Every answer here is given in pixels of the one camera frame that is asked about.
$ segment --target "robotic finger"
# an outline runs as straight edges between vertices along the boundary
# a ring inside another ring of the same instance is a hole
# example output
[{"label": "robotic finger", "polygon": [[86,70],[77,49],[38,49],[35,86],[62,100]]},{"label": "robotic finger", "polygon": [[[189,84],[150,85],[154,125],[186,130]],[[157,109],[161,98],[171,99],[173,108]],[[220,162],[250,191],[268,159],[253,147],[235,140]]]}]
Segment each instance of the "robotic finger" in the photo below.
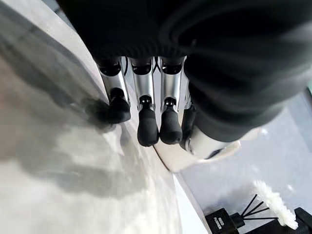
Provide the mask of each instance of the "robotic finger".
[{"label": "robotic finger", "polygon": [[108,121],[122,123],[131,118],[130,98],[121,66],[121,57],[97,63],[109,99]]},{"label": "robotic finger", "polygon": [[139,125],[137,139],[142,146],[152,146],[158,142],[159,132],[155,116],[155,94],[152,58],[131,58],[135,82]]}]

